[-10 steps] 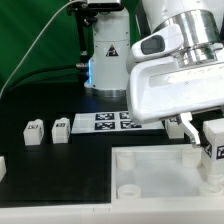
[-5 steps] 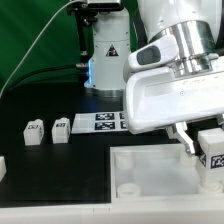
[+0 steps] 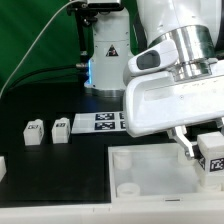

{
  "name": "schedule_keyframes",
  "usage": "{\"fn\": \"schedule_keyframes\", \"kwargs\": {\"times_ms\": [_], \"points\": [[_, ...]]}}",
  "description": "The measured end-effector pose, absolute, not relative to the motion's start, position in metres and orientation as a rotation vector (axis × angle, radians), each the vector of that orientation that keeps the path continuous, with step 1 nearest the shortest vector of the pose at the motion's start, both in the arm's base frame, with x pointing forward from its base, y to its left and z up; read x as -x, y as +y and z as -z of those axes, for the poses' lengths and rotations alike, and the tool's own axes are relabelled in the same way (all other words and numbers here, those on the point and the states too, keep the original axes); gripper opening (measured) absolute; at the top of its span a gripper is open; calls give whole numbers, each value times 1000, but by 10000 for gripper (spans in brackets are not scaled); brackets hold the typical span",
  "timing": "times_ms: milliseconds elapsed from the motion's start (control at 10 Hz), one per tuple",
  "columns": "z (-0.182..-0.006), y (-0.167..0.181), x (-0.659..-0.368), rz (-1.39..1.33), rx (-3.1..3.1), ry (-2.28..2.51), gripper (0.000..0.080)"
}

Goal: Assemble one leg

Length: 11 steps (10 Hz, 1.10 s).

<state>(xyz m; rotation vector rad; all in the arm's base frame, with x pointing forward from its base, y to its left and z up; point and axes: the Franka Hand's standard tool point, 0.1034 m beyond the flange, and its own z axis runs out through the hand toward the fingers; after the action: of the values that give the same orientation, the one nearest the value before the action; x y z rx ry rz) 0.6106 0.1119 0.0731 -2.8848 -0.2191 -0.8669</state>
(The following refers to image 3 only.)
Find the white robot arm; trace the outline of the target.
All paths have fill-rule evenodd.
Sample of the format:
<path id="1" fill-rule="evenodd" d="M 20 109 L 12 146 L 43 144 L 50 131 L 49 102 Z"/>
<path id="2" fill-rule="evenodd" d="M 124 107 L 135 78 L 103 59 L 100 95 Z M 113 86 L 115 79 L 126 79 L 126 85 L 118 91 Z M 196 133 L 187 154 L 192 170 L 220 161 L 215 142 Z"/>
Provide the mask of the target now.
<path id="1" fill-rule="evenodd" d="M 130 51 L 129 15 L 121 0 L 87 0 L 96 14 L 94 53 L 85 87 L 124 94 L 124 118 L 133 137 L 166 131 L 192 159 L 186 127 L 224 119 L 224 0 L 136 0 L 135 34 L 141 53 Z"/>

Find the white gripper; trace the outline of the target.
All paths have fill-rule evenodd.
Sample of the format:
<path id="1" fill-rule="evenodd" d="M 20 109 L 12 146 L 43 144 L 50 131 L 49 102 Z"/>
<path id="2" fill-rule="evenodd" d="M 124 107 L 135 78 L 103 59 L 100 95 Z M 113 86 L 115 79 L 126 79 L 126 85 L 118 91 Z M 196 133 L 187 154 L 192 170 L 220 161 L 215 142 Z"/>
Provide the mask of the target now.
<path id="1" fill-rule="evenodd" d="M 224 76 L 175 83 L 168 72 L 140 76 L 127 86 L 124 96 L 126 130 L 139 137 L 167 130 L 188 160 L 194 159 L 186 126 L 215 120 L 224 127 Z"/>

